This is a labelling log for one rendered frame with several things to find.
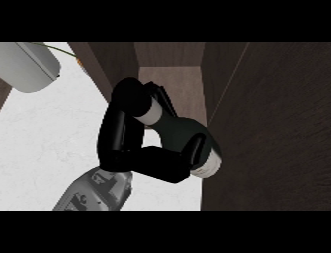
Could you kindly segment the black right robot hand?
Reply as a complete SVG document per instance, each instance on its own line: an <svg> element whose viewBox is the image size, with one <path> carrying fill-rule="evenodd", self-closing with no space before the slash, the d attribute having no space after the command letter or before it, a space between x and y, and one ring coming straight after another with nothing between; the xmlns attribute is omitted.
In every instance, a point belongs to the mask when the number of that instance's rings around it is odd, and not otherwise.
<svg viewBox="0 0 331 253"><path fill-rule="evenodd" d="M153 91L124 78L115 85L102 119L96 153L99 165L109 172L134 171L177 183L189 175L204 176L210 144L202 124L171 115Z"/></svg>

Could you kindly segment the brown wooden cabinet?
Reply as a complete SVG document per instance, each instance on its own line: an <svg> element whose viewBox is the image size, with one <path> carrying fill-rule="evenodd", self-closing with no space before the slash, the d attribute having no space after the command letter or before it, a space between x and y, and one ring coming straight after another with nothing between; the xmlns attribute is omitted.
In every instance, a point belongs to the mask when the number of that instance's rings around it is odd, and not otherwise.
<svg viewBox="0 0 331 253"><path fill-rule="evenodd" d="M217 131L227 88L247 50L244 42L74 42L81 67L105 99L133 76L165 88L177 114Z"/></svg>

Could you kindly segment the thin green plant stem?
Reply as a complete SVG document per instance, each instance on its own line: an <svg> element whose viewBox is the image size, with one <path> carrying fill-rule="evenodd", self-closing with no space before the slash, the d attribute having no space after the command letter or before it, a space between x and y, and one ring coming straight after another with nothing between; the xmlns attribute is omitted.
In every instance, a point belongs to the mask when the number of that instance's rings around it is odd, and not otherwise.
<svg viewBox="0 0 331 253"><path fill-rule="evenodd" d="M40 43L40 42L28 42L28 43L32 44L32 45L37 45L37 46L50 48L50 49L53 49L53 50L56 50L56 51L65 53L68 56L71 56L71 57L75 59L75 62L77 62L77 64L78 64L78 66L80 66L80 67L82 66L78 57L77 57L71 52L66 52L65 50L59 49L57 47L48 46L48 45L46 45L44 43Z"/></svg>

